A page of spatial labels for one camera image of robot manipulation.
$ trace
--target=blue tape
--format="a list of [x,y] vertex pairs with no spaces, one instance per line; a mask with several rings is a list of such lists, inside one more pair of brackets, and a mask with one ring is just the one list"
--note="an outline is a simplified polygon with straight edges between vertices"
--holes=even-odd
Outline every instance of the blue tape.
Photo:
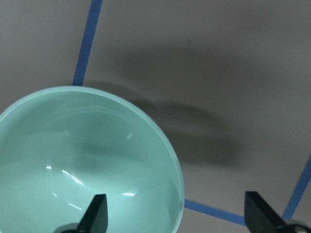
[[83,85],[88,58],[91,53],[91,48],[96,31],[96,25],[99,18],[99,13],[101,11],[102,2],[103,0],[92,0],[72,85],[75,86]]
[[190,209],[190,210],[194,210],[206,215],[210,215],[216,218],[220,218],[229,222],[233,222],[242,226],[246,226],[245,222],[244,222],[244,217],[240,216],[240,215],[236,215],[233,213],[229,213],[226,211],[222,211],[222,210],[218,210],[216,208],[213,207],[209,207],[206,205],[202,205],[196,202],[193,202],[191,200],[185,199],[185,208]]
[[308,186],[311,179],[311,156],[309,157],[305,169],[301,173],[299,181],[294,189],[294,192],[287,204],[287,207],[283,213],[283,219],[290,219],[293,217],[295,210]]

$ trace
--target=bowl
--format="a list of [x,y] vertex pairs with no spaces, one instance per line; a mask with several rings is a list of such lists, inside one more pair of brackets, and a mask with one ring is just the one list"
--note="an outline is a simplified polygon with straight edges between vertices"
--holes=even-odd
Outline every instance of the bowl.
[[106,194],[108,233],[175,233],[184,206],[176,154],[142,110],[62,86],[0,115],[0,232],[52,233]]

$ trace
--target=bowl rim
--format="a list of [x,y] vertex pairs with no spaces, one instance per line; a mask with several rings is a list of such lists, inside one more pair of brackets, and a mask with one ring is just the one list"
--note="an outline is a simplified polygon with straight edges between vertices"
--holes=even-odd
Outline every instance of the bowl rim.
[[116,96],[114,94],[111,94],[109,92],[99,90],[99,89],[95,89],[95,88],[91,88],[91,87],[84,87],[84,86],[50,87],[50,88],[42,89],[39,91],[35,91],[31,94],[28,94],[28,95],[20,98],[16,102],[14,102],[13,104],[11,104],[9,107],[7,107],[0,114],[0,124],[12,111],[17,109],[19,106],[21,106],[25,102],[31,101],[32,99],[38,98],[38,97],[43,96],[43,95],[57,93],[57,92],[82,92],[82,93],[89,93],[89,94],[98,95],[98,96],[110,99],[116,103],[123,105],[124,107],[128,108],[129,110],[133,111],[140,118],[142,118],[145,122],[147,122],[147,124],[158,134],[158,136],[161,138],[162,142],[166,146],[167,150],[169,151],[169,153],[173,159],[174,168],[175,168],[177,175],[179,177],[179,187],[180,187],[179,191],[180,191],[180,195],[181,195],[181,199],[182,199],[183,208],[179,211],[176,225],[172,231],[172,233],[177,232],[179,225],[180,225],[180,222],[181,222],[181,219],[182,219],[184,202],[185,202],[185,187],[184,187],[184,180],[183,180],[183,174],[181,171],[180,163],[178,161],[177,155],[176,155],[170,141],[168,140],[168,138],[164,134],[164,132],[160,129],[160,127],[150,118],[150,116],[148,116],[143,110],[141,110],[140,108],[138,108],[137,106],[135,106],[131,102],[129,102],[129,101],[127,101],[127,100],[125,100],[119,96]]

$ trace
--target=plastic bowl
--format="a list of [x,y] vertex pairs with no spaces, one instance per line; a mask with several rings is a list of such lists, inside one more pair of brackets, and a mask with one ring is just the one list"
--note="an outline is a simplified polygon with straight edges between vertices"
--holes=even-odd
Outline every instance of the plastic bowl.
[[133,104],[64,86],[0,115],[0,231],[52,233],[107,194],[108,233],[172,233],[184,184],[162,130]]

